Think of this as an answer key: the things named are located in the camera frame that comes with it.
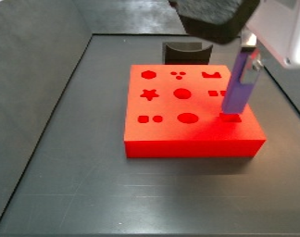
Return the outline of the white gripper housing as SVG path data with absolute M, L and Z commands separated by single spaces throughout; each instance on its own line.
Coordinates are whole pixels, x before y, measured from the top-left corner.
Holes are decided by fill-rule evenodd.
M 257 10 L 241 31 L 241 50 L 257 48 L 257 37 L 273 57 L 286 69 L 300 69 L 300 0 L 259 0 Z M 257 82 L 263 69 L 255 49 L 243 63 L 239 83 Z

